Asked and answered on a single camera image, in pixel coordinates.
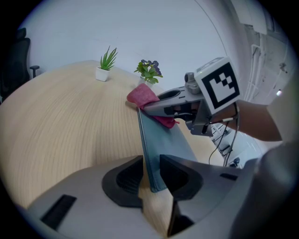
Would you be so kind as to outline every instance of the cable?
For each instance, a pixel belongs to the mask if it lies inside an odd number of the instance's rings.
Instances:
[[[223,124],[221,124],[221,126],[218,128],[218,130],[220,130],[222,128],[222,126],[224,126]]]
[[[216,142],[218,139],[220,139],[221,137],[223,137],[224,134],[222,134],[219,138],[217,138],[216,140],[214,140],[214,142]]]
[[[219,120],[219,121],[215,121],[215,122],[210,122],[209,124],[210,125],[213,125],[213,124],[218,124],[218,123],[224,123],[224,122],[228,122],[228,121],[233,121],[233,120],[235,120],[236,119],[236,117],[231,117],[231,118],[227,118],[227,119],[221,119],[221,120]]]
[[[253,59],[254,54],[256,53],[257,48],[258,48],[258,47],[256,47],[256,49],[254,50],[254,52],[253,52],[253,54],[252,54],[252,59]]]
[[[235,110],[236,110],[236,114],[237,114],[237,117],[236,117],[236,124],[237,124],[237,127],[236,127],[236,129],[235,129],[235,135],[234,135],[232,144],[231,144],[231,146],[230,146],[230,148],[229,148],[229,151],[228,151],[228,153],[226,154],[226,157],[225,157],[224,162],[223,162],[223,166],[224,166],[224,167],[226,167],[227,164],[228,164],[228,158],[229,158],[229,156],[230,156],[230,153],[232,152],[233,145],[234,145],[234,141],[235,141],[235,138],[236,138],[236,136],[237,136],[237,133],[238,133],[238,130],[239,130],[239,125],[240,125],[240,109],[239,109],[239,107],[238,107],[238,105],[237,105],[236,102],[234,103],[234,105],[235,105]]]
[[[210,164],[210,160],[211,160],[211,157],[212,157],[212,154],[218,149],[218,147],[219,147],[219,145],[220,145],[220,143],[221,143],[221,140],[222,140],[222,138],[223,138],[223,136],[224,136],[224,133],[225,133],[225,130],[226,130],[226,127],[228,126],[228,122],[226,123],[226,125],[225,125],[225,128],[224,128],[224,131],[223,131],[223,134],[222,134],[222,136],[221,136],[221,139],[220,139],[220,142],[219,142],[219,144],[217,145],[217,147],[216,147],[216,149],[211,153],[211,155],[210,155],[210,157],[209,157],[209,164]]]

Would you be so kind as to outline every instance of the white pot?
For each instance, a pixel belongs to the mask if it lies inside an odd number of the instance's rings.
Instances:
[[[140,77],[140,80],[138,81],[138,85],[139,86],[140,84],[146,84],[149,88],[153,87],[153,84],[151,84],[150,82],[147,82],[144,80],[144,78]]]
[[[108,77],[110,75],[109,70],[103,70],[100,67],[97,67],[95,69],[95,78],[100,81],[107,81]]]

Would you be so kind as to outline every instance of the wooden table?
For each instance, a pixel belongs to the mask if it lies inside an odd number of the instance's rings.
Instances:
[[[107,82],[97,81],[98,65],[85,61],[41,74],[0,106],[0,175],[16,203],[27,207],[77,170],[143,154],[137,111],[126,103],[139,77],[114,67]],[[207,162],[211,140],[191,135],[183,121],[179,126],[197,159]],[[211,162],[223,163],[218,151]],[[145,217],[165,236],[171,194],[151,193],[146,175],[139,196]]]

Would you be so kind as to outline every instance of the black cable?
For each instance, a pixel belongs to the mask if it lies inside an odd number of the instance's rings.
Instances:
[[[236,119],[236,117],[234,116],[234,117],[231,117],[231,118],[227,118],[227,119],[221,119],[221,120],[219,120],[219,121],[215,121],[215,122],[211,122],[211,123],[209,123],[210,125],[214,125],[214,124],[218,124],[218,123],[224,123],[224,122],[228,122],[228,121],[233,121],[233,120],[235,120]]]
[[[229,153],[228,153],[228,157],[227,157],[227,159],[224,160],[224,162],[225,162],[225,165],[224,165],[224,166],[225,166],[225,167],[226,167],[227,164],[228,164],[228,159],[229,159],[230,153],[233,151],[234,141],[235,141],[236,135],[237,135],[237,133],[238,133],[238,131],[239,131],[239,125],[240,125],[240,119],[239,119],[239,118],[240,118],[240,109],[238,108],[236,102],[234,103],[234,106],[235,106],[235,111],[236,111],[236,114],[237,114],[237,117],[236,117],[236,129],[235,129],[234,139],[233,139],[233,142],[232,142],[230,151],[229,151]]]
[[[256,49],[254,50],[254,52],[253,52],[253,54],[252,54],[252,59],[253,59],[254,54],[256,53],[257,48],[258,48],[258,47],[256,47]]]
[[[219,138],[217,138],[216,140],[214,140],[214,142],[216,142],[218,139],[220,139],[222,136],[220,136]]]
[[[221,126],[218,128],[218,130],[220,130],[222,126],[223,126],[223,124],[221,124]]]
[[[220,145],[220,143],[221,143],[221,141],[222,141],[222,139],[223,139],[223,136],[224,136],[226,127],[228,126],[228,122],[227,122],[226,125],[225,125],[225,128],[224,128],[223,134],[222,134],[222,136],[221,136],[221,139],[220,139],[220,141],[219,141],[219,144],[217,145],[216,149],[211,153],[211,155],[210,155],[210,157],[209,157],[209,164],[210,164],[210,160],[211,160],[212,154],[218,149],[218,147],[219,147],[219,145]]]

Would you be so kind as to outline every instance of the flowering plant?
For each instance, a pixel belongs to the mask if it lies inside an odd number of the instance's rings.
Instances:
[[[163,76],[161,74],[160,69],[158,68],[158,65],[158,61],[151,62],[141,60],[141,62],[138,63],[137,70],[135,70],[134,72],[140,72],[141,76],[144,77],[144,80],[151,84],[159,83],[156,77]]]

